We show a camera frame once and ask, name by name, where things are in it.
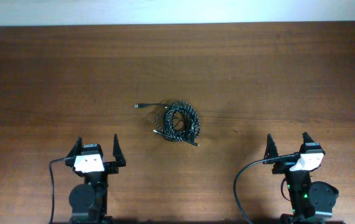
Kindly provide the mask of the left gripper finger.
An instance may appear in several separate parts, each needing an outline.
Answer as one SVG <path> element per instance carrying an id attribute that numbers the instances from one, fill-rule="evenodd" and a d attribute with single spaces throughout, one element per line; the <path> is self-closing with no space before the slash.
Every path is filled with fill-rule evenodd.
<path id="1" fill-rule="evenodd" d="M 76 156 L 79 156 L 82 149 L 82 138 L 78 137 L 71 151 L 67 154 L 67 159 L 74 159 Z"/>
<path id="2" fill-rule="evenodd" d="M 122 153 L 117 134 L 114 135 L 113 156 L 116 160 L 116 165 L 118 167 L 125 167 L 126 166 L 126 158 L 124 157 L 124 154 Z"/>

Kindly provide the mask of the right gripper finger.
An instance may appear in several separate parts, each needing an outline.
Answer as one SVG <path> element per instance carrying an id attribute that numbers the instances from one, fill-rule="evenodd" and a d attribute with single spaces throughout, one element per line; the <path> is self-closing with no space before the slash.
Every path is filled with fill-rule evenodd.
<path id="1" fill-rule="evenodd" d="M 312 140 L 312 138 L 310 137 L 310 135 L 307 132 L 304 132 L 302 134 L 303 137 L 303 144 L 306 146 L 315 146 L 316 142 L 314 142 L 314 140 Z"/>
<path id="2" fill-rule="evenodd" d="M 264 153 L 265 162 L 263 162 L 263 164 L 273 164 L 278 156 L 277 147 L 271 133 L 269 133 L 267 135 L 267 145 Z"/>

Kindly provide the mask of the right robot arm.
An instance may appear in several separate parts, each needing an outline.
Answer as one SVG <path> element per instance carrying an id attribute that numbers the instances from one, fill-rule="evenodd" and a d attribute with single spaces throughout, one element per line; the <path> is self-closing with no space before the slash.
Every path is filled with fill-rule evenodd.
<path id="1" fill-rule="evenodd" d="M 326 155 L 321 145 L 306 132 L 302 134 L 303 144 L 299 151 L 280 156 L 270 134 L 264 154 L 264 164 L 272 164 L 273 174 L 283 174 L 287 184 L 287 200 L 292 206 L 292 214 L 282 214 L 280 223 L 325 223 L 333 216 L 333 207 L 339 191 L 332 185 L 311 180 L 310 173 L 320 168 Z"/>

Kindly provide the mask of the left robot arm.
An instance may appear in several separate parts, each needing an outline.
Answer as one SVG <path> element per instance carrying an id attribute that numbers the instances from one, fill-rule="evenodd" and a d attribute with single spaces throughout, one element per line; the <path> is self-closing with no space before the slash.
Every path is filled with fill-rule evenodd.
<path id="1" fill-rule="evenodd" d="M 113 218 L 107 215 L 108 176 L 118 174 L 119 168 L 126 166 L 117 135 L 113 139 L 113 157 L 113 161 L 105 162 L 100 144 L 84 145 L 82 138 L 77 139 L 67 154 L 65 165 L 84 178 L 84 182 L 69 194 L 72 209 L 69 223 L 114 223 Z"/>

